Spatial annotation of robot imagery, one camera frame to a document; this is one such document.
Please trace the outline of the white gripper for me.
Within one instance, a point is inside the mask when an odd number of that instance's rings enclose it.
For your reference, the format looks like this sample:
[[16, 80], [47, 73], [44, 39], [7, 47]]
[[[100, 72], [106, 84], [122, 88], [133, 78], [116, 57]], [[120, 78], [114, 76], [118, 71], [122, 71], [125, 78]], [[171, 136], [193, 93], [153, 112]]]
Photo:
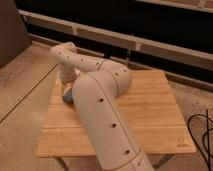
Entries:
[[60, 79], [62, 82], [74, 82], [77, 78], [75, 69], [69, 66], [60, 66]]

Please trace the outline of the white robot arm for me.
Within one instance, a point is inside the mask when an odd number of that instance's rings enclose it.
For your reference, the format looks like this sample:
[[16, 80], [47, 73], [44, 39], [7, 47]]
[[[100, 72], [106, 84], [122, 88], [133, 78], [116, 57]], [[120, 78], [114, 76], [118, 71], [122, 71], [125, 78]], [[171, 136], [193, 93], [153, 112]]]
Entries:
[[132, 83], [129, 68], [100, 57], [79, 54], [71, 43], [56, 45], [50, 54], [60, 65], [60, 79], [72, 85], [72, 99], [104, 171], [154, 171], [129, 128], [116, 99]]

